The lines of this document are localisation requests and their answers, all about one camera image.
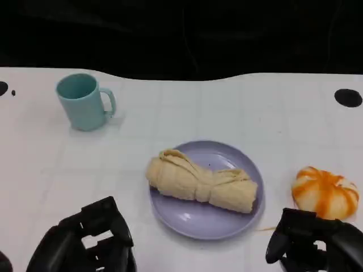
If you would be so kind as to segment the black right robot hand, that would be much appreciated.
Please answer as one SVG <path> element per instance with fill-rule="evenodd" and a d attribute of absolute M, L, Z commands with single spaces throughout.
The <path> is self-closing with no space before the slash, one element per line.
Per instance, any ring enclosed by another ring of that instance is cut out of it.
<path fill-rule="evenodd" d="M 338 219 L 284 208 L 265 260 L 279 262 L 283 271 L 362 271 L 362 232 Z"/>

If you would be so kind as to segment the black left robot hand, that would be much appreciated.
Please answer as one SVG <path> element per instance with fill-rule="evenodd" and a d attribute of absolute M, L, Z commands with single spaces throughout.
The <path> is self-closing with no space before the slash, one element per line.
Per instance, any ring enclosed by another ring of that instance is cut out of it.
<path fill-rule="evenodd" d="M 134 242 L 112 196 L 51 227 L 27 271 L 136 271 Z"/>

